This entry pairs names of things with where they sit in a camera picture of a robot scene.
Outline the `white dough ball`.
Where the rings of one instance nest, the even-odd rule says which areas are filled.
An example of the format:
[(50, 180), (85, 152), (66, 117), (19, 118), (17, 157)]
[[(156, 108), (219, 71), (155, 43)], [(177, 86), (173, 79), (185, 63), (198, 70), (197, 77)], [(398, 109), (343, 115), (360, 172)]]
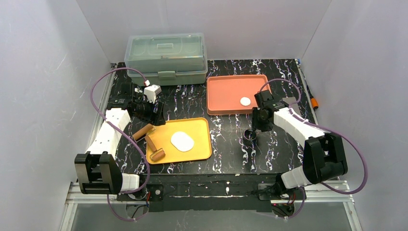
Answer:
[(175, 132), (171, 136), (170, 142), (180, 152), (188, 152), (195, 145), (194, 140), (187, 133), (182, 131)]

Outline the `wooden dough roller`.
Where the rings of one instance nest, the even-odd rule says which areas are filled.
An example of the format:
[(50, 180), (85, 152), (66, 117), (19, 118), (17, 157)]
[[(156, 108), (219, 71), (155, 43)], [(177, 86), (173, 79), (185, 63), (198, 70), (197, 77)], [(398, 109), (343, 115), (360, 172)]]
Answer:
[(154, 142), (152, 141), (150, 134), (155, 131), (155, 127), (152, 124), (147, 124), (144, 127), (142, 127), (140, 130), (138, 130), (136, 133), (132, 135), (134, 140), (140, 140), (141, 138), (144, 138), (147, 147), (149, 147), (152, 151), (152, 153), (149, 155), (151, 161), (153, 163), (156, 163), (160, 160), (162, 160), (166, 154), (163, 148), (157, 148)]

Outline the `metal scraper orange handle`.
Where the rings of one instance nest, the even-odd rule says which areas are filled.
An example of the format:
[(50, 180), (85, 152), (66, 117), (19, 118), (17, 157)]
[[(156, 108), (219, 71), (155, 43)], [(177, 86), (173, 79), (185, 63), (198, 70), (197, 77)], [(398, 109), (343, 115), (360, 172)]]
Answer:
[(297, 104), (297, 102), (296, 102), (297, 99), (296, 99), (295, 97), (282, 98), (282, 101), (283, 101), (283, 103), (284, 103), (286, 106), (291, 105), (292, 108), (293, 108), (293, 110), (294, 110), (298, 115), (301, 115), (300, 109), (299, 109), (298, 104)]

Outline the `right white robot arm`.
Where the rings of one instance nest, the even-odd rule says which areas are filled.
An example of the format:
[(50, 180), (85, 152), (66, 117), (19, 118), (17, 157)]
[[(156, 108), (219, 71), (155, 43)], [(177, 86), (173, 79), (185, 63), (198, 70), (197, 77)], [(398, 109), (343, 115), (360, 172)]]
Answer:
[(318, 129), (300, 117), (289, 106), (274, 100), (270, 91), (255, 94), (257, 106), (252, 112), (252, 127), (261, 132), (279, 127), (303, 148), (300, 167), (276, 177), (275, 192), (318, 184), (348, 172), (342, 138)]

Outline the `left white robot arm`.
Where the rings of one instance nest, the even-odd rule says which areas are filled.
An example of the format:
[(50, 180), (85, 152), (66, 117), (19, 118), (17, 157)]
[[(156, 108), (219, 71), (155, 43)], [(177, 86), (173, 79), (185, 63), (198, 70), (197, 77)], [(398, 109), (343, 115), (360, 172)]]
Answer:
[(83, 194), (134, 193), (140, 187), (137, 174), (122, 173), (115, 162), (116, 151), (132, 117), (146, 123), (132, 141), (144, 136), (152, 126), (165, 125), (164, 103), (158, 100), (161, 87), (155, 84), (143, 89), (125, 83), (120, 94), (108, 101), (102, 114), (104, 122), (96, 138), (83, 154), (75, 157), (78, 183)]

